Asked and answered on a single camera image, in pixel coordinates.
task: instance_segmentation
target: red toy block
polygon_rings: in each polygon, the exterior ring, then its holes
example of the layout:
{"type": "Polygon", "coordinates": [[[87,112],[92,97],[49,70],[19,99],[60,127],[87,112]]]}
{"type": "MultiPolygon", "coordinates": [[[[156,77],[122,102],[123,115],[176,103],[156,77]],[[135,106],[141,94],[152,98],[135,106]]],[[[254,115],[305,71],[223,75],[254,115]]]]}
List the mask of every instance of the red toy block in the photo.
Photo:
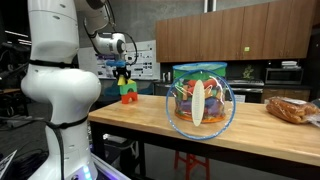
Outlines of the red toy block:
{"type": "Polygon", "coordinates": [[[128,92],[127,94],[121,96],[122,104],[128,104],[130,99],[132,99],[132,101],[138,101],[138,93],[128,92]]]}

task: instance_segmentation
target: microwave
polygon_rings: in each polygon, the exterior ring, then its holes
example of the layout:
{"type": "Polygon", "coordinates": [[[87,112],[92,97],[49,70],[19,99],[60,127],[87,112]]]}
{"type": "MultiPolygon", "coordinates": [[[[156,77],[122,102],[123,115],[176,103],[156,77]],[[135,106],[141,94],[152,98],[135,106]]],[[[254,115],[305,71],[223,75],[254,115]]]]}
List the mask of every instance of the microwave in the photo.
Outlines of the microwave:
{"type": "Polygon", "coordinates": [[[265,84],[300,85],[303,69],[267,68],[265,84]]]}

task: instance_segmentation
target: whiteboard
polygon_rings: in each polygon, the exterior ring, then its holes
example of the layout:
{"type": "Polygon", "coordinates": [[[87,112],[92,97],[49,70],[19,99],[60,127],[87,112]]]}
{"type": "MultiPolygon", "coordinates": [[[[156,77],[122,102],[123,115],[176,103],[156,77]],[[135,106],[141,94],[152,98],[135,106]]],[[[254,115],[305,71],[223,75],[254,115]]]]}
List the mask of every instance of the whiteboard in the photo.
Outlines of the whiteboard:
{"type": "MultiPolygon", "coordinates": [[[[137,42],[138,59],[136,64],[127,66],[131,70],[131,78],[137,80],[159,80],[160,63],[156,62],[156,41],[137,42]]],[[[133,43],[126,44],[126,61],[134,61],[135,49],[133,43]]],[[[93,47],[80,48],[78,51],[79,68],[93,72],[100,79],[114,79],[112,70],[115,67],[105,65],[106,60],[96,55],[93,47]]]]}

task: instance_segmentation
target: bread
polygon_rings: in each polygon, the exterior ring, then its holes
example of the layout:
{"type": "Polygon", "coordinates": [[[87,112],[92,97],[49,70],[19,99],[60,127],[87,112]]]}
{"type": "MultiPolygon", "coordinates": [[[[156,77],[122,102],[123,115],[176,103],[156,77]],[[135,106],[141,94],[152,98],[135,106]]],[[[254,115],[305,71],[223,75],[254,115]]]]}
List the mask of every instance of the bread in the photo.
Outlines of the bread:
{"type": "Polygon", "coordinates": [[[314,104],[281,97],[270,98],[266,108],[270,114],[294,124],[307,123],[308,115],[320,112],[314,104]]]}

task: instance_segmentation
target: red stool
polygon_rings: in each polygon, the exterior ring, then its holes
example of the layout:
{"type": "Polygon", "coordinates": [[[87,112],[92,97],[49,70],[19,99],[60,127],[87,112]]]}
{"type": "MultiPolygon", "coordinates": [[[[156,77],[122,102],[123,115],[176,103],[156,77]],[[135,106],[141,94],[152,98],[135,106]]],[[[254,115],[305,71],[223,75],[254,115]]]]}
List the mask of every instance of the red stool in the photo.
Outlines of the red stool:
{"type": "Polygon", "coordinates": [[[187,154],[186,159],[182,158],[179,155],[179,151],[176,151],[175,157],[174,157],[174,169],[178,168],[178,161],[181,160],[182,162],[186,163],[186,180],[190,179],[190,171],[191,169],[196,166],[197,164],[200,164],[206,168],[206,180],[210,180],[210,165],[209,165],[209,159],[206,158],[205,162],[199,161],[195,155],[193,154],[187,154]]]}

